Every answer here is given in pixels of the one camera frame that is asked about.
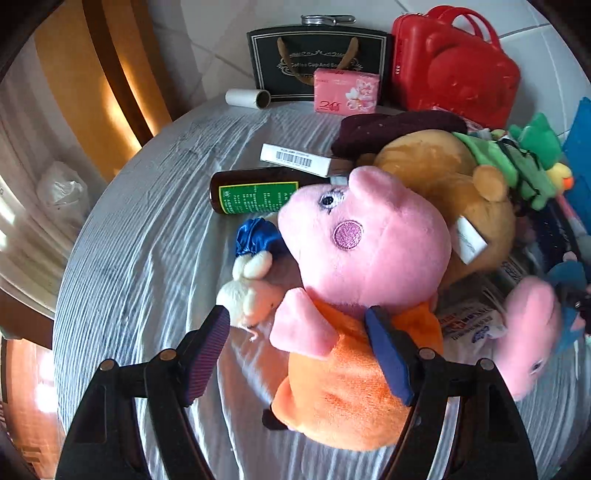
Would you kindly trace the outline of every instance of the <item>white box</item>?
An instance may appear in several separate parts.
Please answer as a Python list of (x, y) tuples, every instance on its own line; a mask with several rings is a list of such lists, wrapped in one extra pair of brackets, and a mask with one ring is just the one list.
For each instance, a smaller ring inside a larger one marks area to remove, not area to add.
[(261, 160), (324, 178), (348, 175), (355, 167), (352, 161), (344, 158), (323, 157), (267, 143), (262, 146)]

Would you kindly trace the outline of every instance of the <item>white plush mouse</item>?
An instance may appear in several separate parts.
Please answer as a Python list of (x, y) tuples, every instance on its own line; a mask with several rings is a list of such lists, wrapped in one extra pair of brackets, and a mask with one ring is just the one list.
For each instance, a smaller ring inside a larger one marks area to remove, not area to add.
[(232, 281), (218, 292), (216, 303), (230, 312), (230, 325), (249, 332), (251, 342), (258, 338), (252, 327), (261, 323), (277, 307), (285, 291), (263, 280), (271, 269), (273, 257), (261, 251), (237, 257), (232, 268)]

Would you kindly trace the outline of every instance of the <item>plastic bag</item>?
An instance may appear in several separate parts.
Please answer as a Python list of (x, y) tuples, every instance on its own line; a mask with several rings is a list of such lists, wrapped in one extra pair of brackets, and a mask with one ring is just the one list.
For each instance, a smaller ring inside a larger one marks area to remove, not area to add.
[(39, 180), (37, 196), (60, 230), (76, 239), (90, 212), (88, 187), (78, 174), (54, 162)]

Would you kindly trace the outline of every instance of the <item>red handle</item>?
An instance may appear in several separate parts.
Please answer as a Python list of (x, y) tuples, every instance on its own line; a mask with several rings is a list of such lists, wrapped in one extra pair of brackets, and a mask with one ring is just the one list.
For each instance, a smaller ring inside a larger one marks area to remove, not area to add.
[(484, 26), (488, 30), (489, 35), (491, 36), (492, 46), (497, 48), (498, 50), (501, 50), (501, 51), (503, 50), (501, 48), (501, 42), (499, 41), (499, 36), (496, 34), (495, 29), (492, 28), (491, 23), (486, 18), (484, 18), (480, 13), (475, 12), (474, 10), (470, 10), (469, 8), (464, 8), (464, 7), (450, 8), (449, 10), (446, 10), (442, 13), (442, 15), (439, 17), (439, 20), (451, 25), (453, 23), (453, 21), (461, 15), (464, 15), (464, 16), (471, 15), (471, 16), (479, 19), (484, 24)]
[[(455, 8), (455, 7), (452, 7), (451, 5), (439, 5), (437, 7), (433, 7), (431, 10), (429, 10), (429, 12), (427, 12), (427, 16), (431, 17), (431, 18), (439, 18), (441, 15), (443, 15), (444, 12), (446, 12), (452, 8)], [(480, 29), (480, 26), (478, 26), (478, 24), (474, 21), (474, 19), (472, 17), (470, 17), (469, 15), (464, 15), (464, 17), (466, 17), (466, 20), (468, 20), (468, 23), (474, 29), (474, 35), (477, 36), (478, 38), (481, 38), (482, 40), (484, 40), (484, 36), (482, 35), (482, 30)]]

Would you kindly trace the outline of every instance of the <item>tile grout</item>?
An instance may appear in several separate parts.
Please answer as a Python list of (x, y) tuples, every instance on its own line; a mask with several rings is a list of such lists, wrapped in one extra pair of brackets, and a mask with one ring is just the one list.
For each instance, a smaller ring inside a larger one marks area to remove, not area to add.
[(532, 25), (530, 27), (519, 28), (518, 30), (513, 30), (512, 32), (503, 33), (502, 35), (499, 35), (499, 39), (502, 40), (503, 38), (510, 37), (511, 35), (515, 35), (517, 33), (529, 32), (530, 30), (536, 30), (540, 27), (548, 27), (549, 25), (550, 23), (542, 23), (540, 25)]
[(401, 0), (394, 0), (394, 1), (395, 1), (395, 2), (398, 4), (398, 6), (399, 6), (400, 8), (402, 8), (402, 10), (404, 10), (404, 12), (405, 12), (405, 13), (408, 13), (408, 12), (410, 11), (408, 8), (406, 8), (406, 7), (405, 7), (405, 6), (402, 4), (402, 1), (401, 1)]
[(156, 28), (158, 28), (160, 30), (164, 30), (166, 32), (173, 33), (175, 35), (179, 35), (181, 37), (187, 38), (187, 40), (189, 41), (189, 43), (191, 45), (193, 45), (193, 46), (199, 48), (199, 50), (202, 50), (205, 53), (207, 53), (209, 55), (209, 58), (206, 61), (206, 63), (208, 64), (208, 68), (211, 65), (212, 58), (214, 58), (214, 59), (218, 59), (222, 63), (225, 63), (226, 65), (228, 65), (229, 67), (233, 68), (237, 72), (242, 73), (245, 77), (250, 78), (250, 79), (254, 79), (254, 75), (252, 73), (248, 73), (246, 70), (242, 70), (242, 68), (238, 67), (237, 65), (234, 65), (228, 59), (225, 59), (221, 55), (217, 54), (215, 51), (210, 50), (209, 48), (203, 47), (202, 45), (199, 45), (198, 43), (194, 42), (193, 39), (191, 38), (191, 36), (188, 33), (182, 32), (180, 30), (175, 30), (174, 28), (166, 27), (165, 25), (162, 25), (162, 24), (157, 23), (157, 22), (152, 22), (152, 23), (154, 24), (154, 26)]
[(542, 35), (542, 40), (544, 40), (544, 45), (546, 45), (546, 50), (548, 50), (548, 56), (550, 57), (550, 61), (552, 62), (554, 77), (556, 78), (556, 85), (558, 86), (558, 95), (560, 97), (560, 107), (562, 109), (562, 122), (565, 129), (564, 131), (566, 131), (566, 129), (569, 126), (566, 124), (566, 102), (564, 101), (564, 92), (562, 84), (560, 83), (560, 78), (558, 78), (558, 70), (556, 69), (556, 62), (554, 61), (554, 56), (552, 55), (552, 51), (550, 50), (550, 44), (548, 43), (544, 35)]

